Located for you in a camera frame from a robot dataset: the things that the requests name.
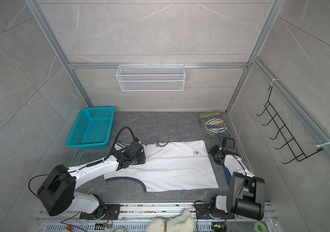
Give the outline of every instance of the dark gray floor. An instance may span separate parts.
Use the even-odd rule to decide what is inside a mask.
[[[206,148],[221,145],[218,138],[206,139],[198,119],[200,112],[115,112],[114,123],[108,148],[81,150],[76,157],[76,164],[81,165],[102,158],[108,153],[117,132],[129,126],[141,143],[180,142],[204,140]],[[222,118],[232,138],[234,138],[228,117],[221,112]],[[119,141],[130,142],[128,130],[121,133]],[[150,202],[150,201],[207,201],[214,194],[226,194],[227,180],[222,166],[210,162],[214,170],[219,188],[172,190],[166,192],[143,192],[139,183],[130,180],[114,180],[105,182],[103,176],[95,178],[77,190],[82,193],[98,194],[105,202]]]

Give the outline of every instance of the aluminum frame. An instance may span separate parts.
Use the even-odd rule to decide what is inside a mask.
[[[252,60],[255,67],[271,82],[271,84],[286,104],[292,109],[294,114],[299,118],[303,125],[308,129],[312,136],[319,144],[330,142],[330,134],[325,128],[314,118],[304,105],[291,93],[290,90],[278,80],[277,76],[267,67],[267,65],[257,56]],[[330,144],[322,147],[330,156]]]
[[[185,68],[246,68],[244,62],[216,62],[216,63],[193,63],[193,62],[153,62],[153,63],[69,63],[71,69],[117,69],[119,65],[184,65]]]
[[[67,57],[62,50],[62,47],[59,45],[58,41],[56,40],[55,35],[53,34],[53,31],[51,30],[48,21],[46,20],[44,14],[42,13],[39,4],[36,2],[36,0],[25,0],[28,8],[32,12],[33,16],[35,17],[37,23],[39,24],[42,32],[46,36],[47,40],[49,41],[51,47],[53,48],[54,52],[56,53],[56,56],[62,63],[63,67],[65,68],[66,72],[70,76],[73,84],[79,91],[81,97],[83,98],[85,104],[88,107],[93,107],[93,104],[91,103],[87,93],[85,92],[84,86],[79,81],[76,73],[68,67],[68,60]]]
[[[275,0],[272,3],[271,10],[268,13],[268,16],[264,22],[263,28],[261,29],[258,39],[250,54],[249,60],[247,62],[248,66],[247,66],[246,70],[244,70],[242,72],[241,77],[238,80],[237,86],[236,86],[235,90],[233,91],[232,97],[229,100],[227,108],[225,109],[227,114],[231,113],[231,110],[232,110],[234,104],[236,103],[238,96],[240,95],[242,87],[244,86],[246,79],[249,76],[249,73],[251,70],[251,61],[254,56],[257,56],[260,53],[260,50],[263,47],[265,40],[267,39],[268,34],[271,31],[273,24],[276,21],[277,16],[279,15],[279,13],[281,11],[281,8],[282,8],[284,2],[285,2],[285,0]]]

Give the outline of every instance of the robotic arm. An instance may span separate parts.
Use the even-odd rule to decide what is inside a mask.
[[[125,128],[130,130],[133,141],[129,146],[115,150],[114,145]],[[37,197],[42,201],[50,216],[56,216],[68,210],[86,212],[92,214],[93,218],[100,219],[104,216],[106,209],[101,198],[96,194],[87,195],[76,192],[75,189],[103,174],[145,162],[143,146],[134,137],[129,127],[123,127],[106,157],[75,167],[56,166],[37,191]]]
[[[222,147],[209,150],[216,164],[222,165],[229,186],[226,196],[214,195],[209,209],[222,210],[255,220],[264,216],[264,179],[256,177],[243,164],[238,153],[233,152],[234,139],[223,138]]]
[[[133,141],[130,145],[116,150],[114,146],[125,128],[130,130]],[[225,144],[222,148],[215,146],[209,150],[209,153],[217,164],[223,166],[229,190],[226,196],[215,195],[210,199],[210,211],[218,209],[226,213],[261,220],[264,216],[264,180],[255,177],[243,165],[237,153],[224,150],[223,147],[227,148]],[[42,201],[50,216],[56,216],[68,210],[85,212],[95,219],[100,219],[106,212],[106,205],[102,199],[96,194],[87,195],[76,192],[75,189],[103,174],[145,162],[143,146],[129,127],[123,127],[116,135],[107,156],[69,168],[58,165],[48,174],[38,189],[37,195],[32,193]]]

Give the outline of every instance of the white plush toy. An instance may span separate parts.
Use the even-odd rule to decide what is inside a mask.
[[[146,232],[193,232],[195,221],[190,216],[190,211],[183,211],[181,216],[172,218],[167,222],[162,218],[154,218],[148,225]]]

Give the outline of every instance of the teal plastic basket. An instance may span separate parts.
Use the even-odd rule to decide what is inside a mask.
[[[68,138],[67,146],[79,149],[107,147],[114,112],[113,107],[93,107],[81,110]]]

